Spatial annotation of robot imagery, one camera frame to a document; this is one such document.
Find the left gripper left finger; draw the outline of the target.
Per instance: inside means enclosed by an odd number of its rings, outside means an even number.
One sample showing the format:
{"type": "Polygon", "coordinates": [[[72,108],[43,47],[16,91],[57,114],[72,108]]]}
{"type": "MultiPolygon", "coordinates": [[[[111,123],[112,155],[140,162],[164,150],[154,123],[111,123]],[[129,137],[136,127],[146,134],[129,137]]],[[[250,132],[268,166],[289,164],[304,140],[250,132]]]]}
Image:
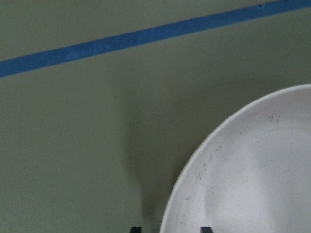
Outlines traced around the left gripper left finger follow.
{"type": "Polygon", "coordinates": [[[130,233],[141,233],[141,227],[132,227],[130,233]]]}

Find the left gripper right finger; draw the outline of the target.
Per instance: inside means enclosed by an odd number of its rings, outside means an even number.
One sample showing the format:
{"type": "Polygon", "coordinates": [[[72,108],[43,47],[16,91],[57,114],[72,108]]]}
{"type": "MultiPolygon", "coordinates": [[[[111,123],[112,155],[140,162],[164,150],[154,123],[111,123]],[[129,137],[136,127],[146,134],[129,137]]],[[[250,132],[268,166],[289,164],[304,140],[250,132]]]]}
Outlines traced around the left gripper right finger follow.
{"type": "Polygon", "coordinates": [[[211,227],[201,227],[200,233],[213,233],[213,229],[211,227]]]}

